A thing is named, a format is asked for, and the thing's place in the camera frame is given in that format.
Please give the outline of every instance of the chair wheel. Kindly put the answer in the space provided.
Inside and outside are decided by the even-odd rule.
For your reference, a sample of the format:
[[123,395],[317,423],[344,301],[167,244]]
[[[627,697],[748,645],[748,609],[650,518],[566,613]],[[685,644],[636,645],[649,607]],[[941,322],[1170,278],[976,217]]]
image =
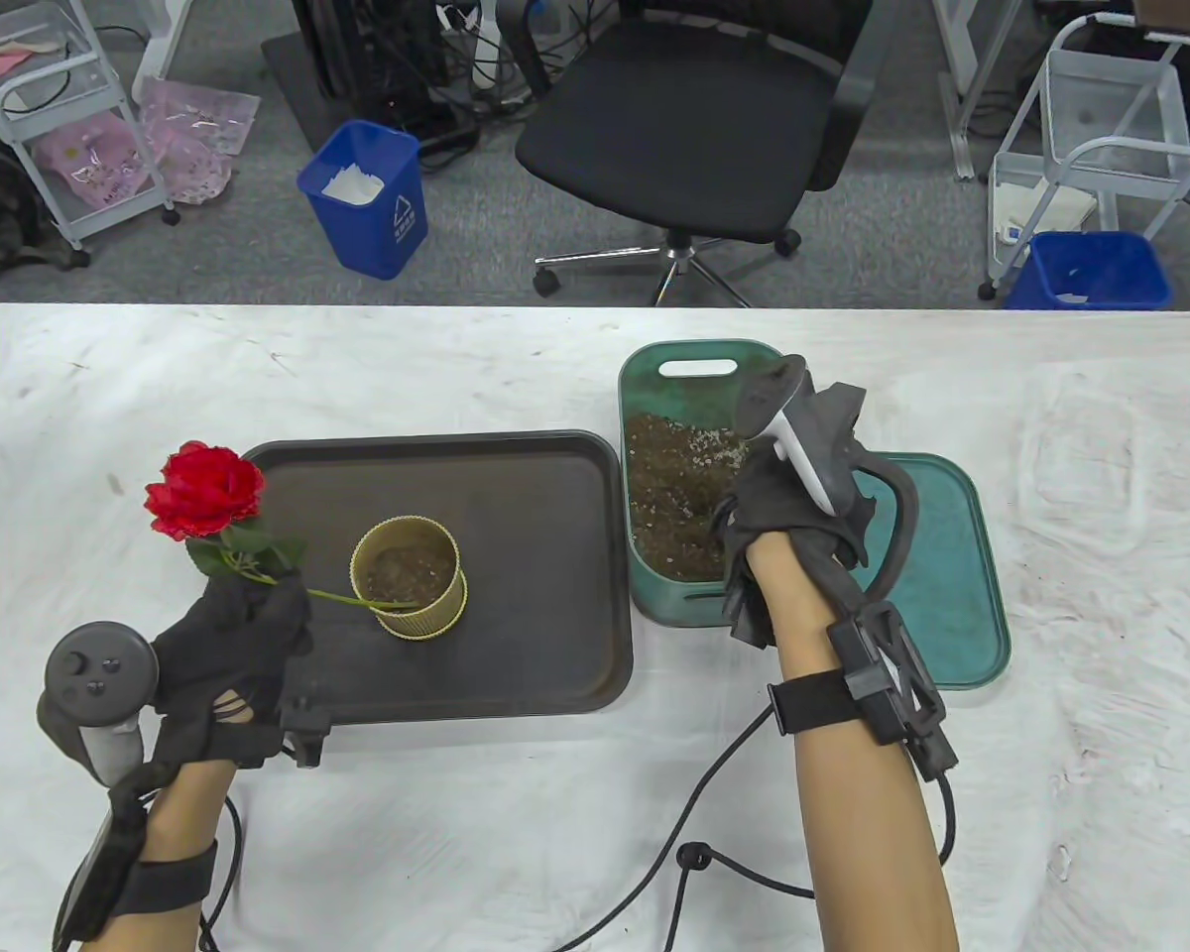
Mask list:
[[539,298],[551,298],[559,290],[559,277],[551,268],[539,268],[532,276],[532,289],[538,292]]
[[772,242],[772,245],[776,246],[776,253],[781,255],[781,258],[789,258],[802,246],[802,234],[795,232],[794,228],[785,228],[781,232],[781,237]]

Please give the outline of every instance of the forearm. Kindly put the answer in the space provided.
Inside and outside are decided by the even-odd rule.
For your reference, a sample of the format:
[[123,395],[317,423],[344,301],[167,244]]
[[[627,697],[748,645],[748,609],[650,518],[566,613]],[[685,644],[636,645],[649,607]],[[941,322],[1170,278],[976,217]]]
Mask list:
[[[145,827],[146,863],[188,860],[215,839],[237,766],[230,762],[186,764],[168,789],[161,790]],[[84,952],[193,952],[200,928],[200,903],[170,913],[113,919]]]
[[[832,608],[789,536],[749,550],[776,630],[785,681],[841,666]],[[908,756],[862,721],[794,738],[800,802],[825,947],[829,952],[954,952],[957,932],[931,820]]]

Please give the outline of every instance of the white tablecloth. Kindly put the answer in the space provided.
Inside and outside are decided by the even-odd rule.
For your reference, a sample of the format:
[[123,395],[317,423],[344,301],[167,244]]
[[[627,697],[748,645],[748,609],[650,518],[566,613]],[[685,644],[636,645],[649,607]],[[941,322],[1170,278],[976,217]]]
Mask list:
[[[45,946],[105,812],[33,724],[48,650],[95,618],[154,635],[201,588],[142,508],[165,455],[549,427],[615,443],[618,368],[678,337],[803,353],[868,387],[872,449],[941,453],[978,486],[1014,657],[948,699],[963,948],[1190,948],[1190,317],[0,305],[0,950]],[[318,770],[243,776],[223,947],[545,952],[581,932],[776,676],[719,631],[637,618],[634,651],[607,710],[337,728]],[[807,881],[776,731],[687,837]],[[671,865],[590,947],[662,947],[675,887]],[[678,950],[819,942],[808,902],[726,871],[689,895]]]

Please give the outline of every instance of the black plastic tray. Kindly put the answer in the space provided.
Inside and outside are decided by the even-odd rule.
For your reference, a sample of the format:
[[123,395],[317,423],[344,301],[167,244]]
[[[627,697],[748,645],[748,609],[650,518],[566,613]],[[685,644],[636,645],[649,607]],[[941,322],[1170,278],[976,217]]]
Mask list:
[[463,555],[466,612],[408,643],[364,608],[313,600],[287,707],[331,724],[594,712],[631,678],[621,468],[591,432],[267,443],[264,520],[308,543],[311,588],[353,594],[349,558],[393,515],[443,522]]

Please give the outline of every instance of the gold ribbed planter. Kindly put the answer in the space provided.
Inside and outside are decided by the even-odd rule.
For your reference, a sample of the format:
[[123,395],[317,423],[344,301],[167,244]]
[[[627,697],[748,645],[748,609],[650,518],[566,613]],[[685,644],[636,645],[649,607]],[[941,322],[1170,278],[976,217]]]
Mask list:
[[463,556],[450,530],[439,521],[427,520],[422,515],[399,515],[393,520],[378,522],[353,549],[353,558],[349,563],[349,577],[353,582],[353,593],[358,599],[370,599],[367,594],[365,576],[378,552],[388,549],[407,549],[409,545],[447,545],[455,552],[455,576],[449,582],[441,597],[426,608],[408,612],[384,612],[371,608],[378,625],[390,631],[399,639],[428,640],[438,634],[445,634],[453,628],[463,609],[468,607],[468,577],[463,575]]

